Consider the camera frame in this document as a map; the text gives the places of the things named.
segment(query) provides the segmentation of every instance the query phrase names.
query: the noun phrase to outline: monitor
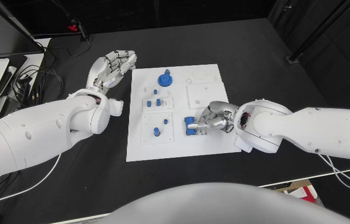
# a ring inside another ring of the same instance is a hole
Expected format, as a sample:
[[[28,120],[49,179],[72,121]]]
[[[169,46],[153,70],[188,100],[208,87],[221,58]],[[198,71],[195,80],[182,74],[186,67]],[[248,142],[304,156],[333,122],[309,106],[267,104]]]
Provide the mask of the monitor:
[[[0,11],[0,58],[39,53],[44,48]]]

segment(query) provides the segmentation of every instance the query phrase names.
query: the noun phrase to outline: red light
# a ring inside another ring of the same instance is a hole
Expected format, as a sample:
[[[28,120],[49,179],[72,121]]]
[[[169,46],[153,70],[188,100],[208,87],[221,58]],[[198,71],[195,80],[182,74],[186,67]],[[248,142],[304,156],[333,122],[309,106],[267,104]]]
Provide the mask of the red light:
[[[78,31],[78,28],[75,25],[70,25],[68,28],[72,30],[72,31]]]

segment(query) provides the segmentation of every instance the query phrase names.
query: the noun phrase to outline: white cable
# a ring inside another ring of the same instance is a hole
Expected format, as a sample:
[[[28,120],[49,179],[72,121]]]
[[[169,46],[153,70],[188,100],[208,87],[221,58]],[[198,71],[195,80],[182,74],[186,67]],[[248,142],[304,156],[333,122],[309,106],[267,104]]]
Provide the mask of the white cable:
[[[59,162],[59,159],[61,159],[61,154],[59,154],[59,156],[58,156],[58,158],[57,158],[57,163],[55,163],[55,165],[54,165],[54,167],[52,167],[52,169],[51,169],[48,175],[45,176],[45,178],[42,179],[42,181],[41,181],[34,187],[31,187],[29,189],[23,190],[22,192],[19,192],[19,193],[16,193],[16,194],[13,194],[13,195],[9,195],[9,196],[0,198],[0,200],[5,200],[5,199],[8,199],[8,198],[12,198],[13,196],[21,195],[21,194],[23,194],[25,192],[28,192],[29,190],[32,190],[32,189],[34,189],[34,188],[35,188],[35,187],[45,181],[45,179],[49,177],[49,174],[51,174],[51,172],[54,171],[54,169],[55,169],[55,167],[57,167],[57,164],[58,164],[58,162]]]
[[[322,154],[319,154],[319,156],[323,158],[323,160],[326,161],[326,163],[327,163],[327,164],[330,165],[330,167],[333,168],[333,172],[335,172],[335,174],[336,174],[337,180],[343,183],[343,185],[345,185],[346,187],[350,188],[350,186],[343,182],[343,180],[340,179],[340,177],[339,177],[337,174],[340,173],[340,174],[342,174],[343,176],[346,176],[346,178],[349,178],[349,179],[350,179],[350,177],[349,177],[343,172],[340,172],[339,169],[335,167],[333,162],[332,162],[332,159],[330,159],[330,156],[327,156],[330,162],[327,162],[327,160],[326,160],[326,158],[322,156]]]

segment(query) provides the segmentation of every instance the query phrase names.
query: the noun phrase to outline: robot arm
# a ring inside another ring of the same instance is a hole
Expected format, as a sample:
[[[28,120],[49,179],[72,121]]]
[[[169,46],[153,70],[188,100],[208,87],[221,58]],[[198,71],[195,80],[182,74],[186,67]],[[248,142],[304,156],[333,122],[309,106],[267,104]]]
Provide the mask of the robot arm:
[[[257,148],[276,153],[286,138],[310,153],[350,158],[350,110],[346,109],[306,108],[293,113],[267,100],[241,107],[215,101],[189,128],[234,131],[235,145],[247,152]]]
[[[0,175],[38,165],[78,141],[103,133],[110,116],[121,115],[124,104],[106,94],[136,61],[134,51],[111,52],[93,65],[85,89],[68,99],[26,108],[0,119]]]

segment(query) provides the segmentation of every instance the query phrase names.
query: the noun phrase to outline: black table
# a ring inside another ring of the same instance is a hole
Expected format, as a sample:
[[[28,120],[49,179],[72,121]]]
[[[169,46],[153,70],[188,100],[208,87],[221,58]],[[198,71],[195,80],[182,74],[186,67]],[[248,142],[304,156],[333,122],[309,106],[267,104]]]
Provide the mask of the black table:
[[[113,50],[134,50],[137,68],[216,63],[228,99],[238,105],[265,98],[293,111],[327,106],[301,65],[286,61],[291,53],[265,19],[95,34],[91,44],[91,50],[75,58],[64,50],[55,50],[65,96],[85,87],[98,57]],[[87,44],[78,36],[52,39],[49,47],[61,46],[77,54]],[[58,90],[59,83],[52,77],[47,99],[57,96]],[[254,150],[126,162],[130,92],[131,73],[107,95],[124,100],[121,117],[111,117],[104,133],[62,154],[45,182],[0,202],[3,223],[42,224],[108,213],[143,196],[180,185],[229,182],[261,186],[332,172],[320,157],[288,141],[283,141],[276,154]],[[6,194],[34,186],[54,163],[51,159],[21,171]],[[348,163],[335,159],[340,170]]]

